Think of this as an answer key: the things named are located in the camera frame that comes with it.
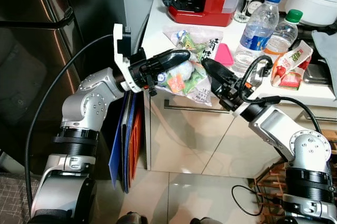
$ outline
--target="tiled floor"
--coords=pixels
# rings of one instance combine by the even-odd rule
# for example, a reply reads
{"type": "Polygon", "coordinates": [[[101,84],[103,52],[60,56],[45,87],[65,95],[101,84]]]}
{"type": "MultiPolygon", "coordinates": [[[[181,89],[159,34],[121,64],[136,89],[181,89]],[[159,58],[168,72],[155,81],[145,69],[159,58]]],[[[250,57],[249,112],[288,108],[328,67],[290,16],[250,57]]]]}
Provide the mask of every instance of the tiled floor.
{"type": "MultiPolygon", "coordinates": [[[[110,181],[97,182],[94,223],[115,224],[135,211],[152,224],[189,224],[194,217],[211,217],[222,223],[259,223],[258,217],[243,213],[231,197],[233,185],[246,185],[245,179],[194,174],[147,171],[137,168],[129,194],[120,184],[113,190],[110,181]]],[[[256,198],[237,188],[237,200],[249,212],[257,212],[256,198]]]]}

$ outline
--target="water bottle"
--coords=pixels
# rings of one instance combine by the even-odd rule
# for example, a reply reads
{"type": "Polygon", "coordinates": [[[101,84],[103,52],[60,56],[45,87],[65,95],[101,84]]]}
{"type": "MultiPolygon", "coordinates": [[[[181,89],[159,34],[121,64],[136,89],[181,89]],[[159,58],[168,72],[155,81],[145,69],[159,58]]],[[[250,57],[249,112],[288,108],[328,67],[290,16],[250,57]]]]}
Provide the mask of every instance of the water bottle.
{"type": "Polygon", "coordinates": [[[249,65],[263,53],[279,22],[278,4],[280,1],[265,0],[247,22],[234,54],[234,64],[231,66],[231,70],[238,77],[243,77],[249,65]]]}
{"type": "Polygon", "coordinates": [[[291,9],[280,22],[267,43],[264,53],[270,57],[278,57],[288,51],[288,48],[297,38],[297,24],[300,22],[303,13],[297,9],[291,9]]]}

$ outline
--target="plastic bag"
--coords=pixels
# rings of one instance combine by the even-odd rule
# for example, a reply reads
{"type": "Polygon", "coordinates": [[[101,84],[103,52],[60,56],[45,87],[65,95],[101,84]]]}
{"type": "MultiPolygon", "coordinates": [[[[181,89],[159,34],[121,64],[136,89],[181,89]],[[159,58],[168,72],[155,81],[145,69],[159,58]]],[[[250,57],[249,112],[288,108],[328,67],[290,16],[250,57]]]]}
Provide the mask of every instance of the plastic bag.
{"type": "Polygon", "coordinates": [[[214,59],[222,39],[222,32],[201,27],[167,27],[164,34],[177,49],[191,52],[188,61],[158,75],[157,88],[187,96],[197,103],[212,105],[211,80],[201,65],[203,57],[214,59]]]}

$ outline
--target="cabinet door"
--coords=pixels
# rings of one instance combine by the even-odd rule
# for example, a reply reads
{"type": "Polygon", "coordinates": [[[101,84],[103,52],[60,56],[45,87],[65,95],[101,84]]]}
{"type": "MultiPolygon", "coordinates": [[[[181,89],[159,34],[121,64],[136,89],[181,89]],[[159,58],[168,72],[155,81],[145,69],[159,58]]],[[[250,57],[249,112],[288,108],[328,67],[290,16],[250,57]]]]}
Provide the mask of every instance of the cabinet door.
{"type": "Polygon", "coordinates": [[[201,174],[234,118],[219,111],[195,111],[223,112],[216,98],[208,107],[159,91],[150,104],[151,170],[201,174]]]}
{"type": "Polygon", "coordinates": [[[203,174],[255,178],[280,156],[242,117],[234,119],[203,174]]]}
{"type": "MultiPolygon", "coordinates": [[[[277,106],[299,125],[312,130],[315,129],[309,116],[298,105],[281,103],[277,106]]],[[[316,116],[321,129],[337,130],[337,108],[313,105],[308,107],[316,116]]]]}

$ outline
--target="orange folder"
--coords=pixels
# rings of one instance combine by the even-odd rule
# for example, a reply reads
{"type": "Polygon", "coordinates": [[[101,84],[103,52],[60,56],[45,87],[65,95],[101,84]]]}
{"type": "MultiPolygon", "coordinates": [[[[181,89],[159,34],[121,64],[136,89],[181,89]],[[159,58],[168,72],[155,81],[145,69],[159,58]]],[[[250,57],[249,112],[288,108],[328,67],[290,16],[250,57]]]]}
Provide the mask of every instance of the orange folder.
{"type": "Polygon", "coordinates": [[[129,181],[128,185],[131,186],[131,179],[134,179],[136,173],[136,167],[139,158],[139,152],[141,148],[141,137],[142,137],[142,125],[143,125],[143,109],[139,105],[137,108],[136,119],[132,125],[132,132],[130,138],[130,149],[129,149],[129,181]]]}

